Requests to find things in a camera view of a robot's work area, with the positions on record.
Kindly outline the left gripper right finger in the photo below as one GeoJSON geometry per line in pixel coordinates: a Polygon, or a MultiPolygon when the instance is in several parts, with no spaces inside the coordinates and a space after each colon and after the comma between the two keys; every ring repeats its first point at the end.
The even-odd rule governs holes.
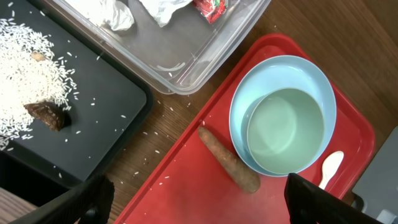
{"type": "Polygon", "coordinates": [[[296,173],[287,176],[284,198],[291,224],[381,224],[296,173]]]}

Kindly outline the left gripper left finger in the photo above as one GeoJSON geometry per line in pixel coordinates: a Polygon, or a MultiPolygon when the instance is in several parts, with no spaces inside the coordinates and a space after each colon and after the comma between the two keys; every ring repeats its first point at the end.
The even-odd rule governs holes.
{"type": "Polygon", "coordinates": [[[107,224],[114,184],[96,175],[11,224],[107,224]]]}

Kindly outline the green bowl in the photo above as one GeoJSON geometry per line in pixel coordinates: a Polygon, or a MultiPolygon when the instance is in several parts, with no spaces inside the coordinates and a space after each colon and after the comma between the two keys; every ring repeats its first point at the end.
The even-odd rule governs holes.
{"type": "Polygon", "coordinates": [[[244,144],[255,164],[283,176],[308,168],[325,150],[325,121],[317,101],[295,88],[272,91],[244,114],[244,144]]]}

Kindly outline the brown food scrap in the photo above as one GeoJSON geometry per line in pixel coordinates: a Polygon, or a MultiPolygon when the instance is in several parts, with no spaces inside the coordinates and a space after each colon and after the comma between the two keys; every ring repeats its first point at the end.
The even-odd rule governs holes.
{"type": "Polygon", "coordinates": [[[51,101],[41,101],[24,105],[27,112],[41,120],[50,130],[60,131],[65,126],[65,113],[51,101]]]}

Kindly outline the light blue plate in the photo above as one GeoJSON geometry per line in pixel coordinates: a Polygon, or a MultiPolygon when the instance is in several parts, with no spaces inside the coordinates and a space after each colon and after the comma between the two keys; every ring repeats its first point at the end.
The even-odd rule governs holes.
{"type": "Polygon", "coordinates": [[[244,114],[253,101],[283,88],[305,91],[317,101],[325,121],[325,149],[336,126],[337,108],[334,91],[326,75],[315,64],[293,55],[275,56],[258,63],[245,74],[233,95],[229,110],[229,132],[233,146],[244,163],[252,170],[271,177],[286,175],[271,175],[255,164],[244,144],[243,121],[244,114]]]}

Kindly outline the white rice pile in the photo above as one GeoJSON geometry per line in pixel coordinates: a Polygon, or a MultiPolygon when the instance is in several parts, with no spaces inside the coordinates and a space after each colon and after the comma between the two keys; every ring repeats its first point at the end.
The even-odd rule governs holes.
{"type": "Polygon", "coordinates": [[[1,150],[11,150],[14,139],[33,137],[35,118],[26,105],[45,101],[62,111],[72,108],[68,97],[77,90],[75,69],[55,58],[49,38],[14,18],[1,19],[1,150]]]}

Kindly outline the white napkin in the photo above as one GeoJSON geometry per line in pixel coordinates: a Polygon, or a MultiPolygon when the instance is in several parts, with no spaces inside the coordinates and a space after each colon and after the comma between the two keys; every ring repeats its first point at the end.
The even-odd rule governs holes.
{"type": "MultiPolygon", "coordinates": [[[[108,26],[112,31],[125,31],[135,23],[130,8],[117,0],[66,0],[82,16],[97,26],[108,26]]],[[[139,0],[160,27],[166,26],[172,14],[192,0],[139,0]]]]}

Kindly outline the red snack wrapper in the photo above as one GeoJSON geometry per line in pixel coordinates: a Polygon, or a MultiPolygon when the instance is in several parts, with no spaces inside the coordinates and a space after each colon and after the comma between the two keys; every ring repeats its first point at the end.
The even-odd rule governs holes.
{"type": "Polygon", "coordinates": [[[212,24],[226,12],[228,0],[193,0],[193,5],[212,24]]]}

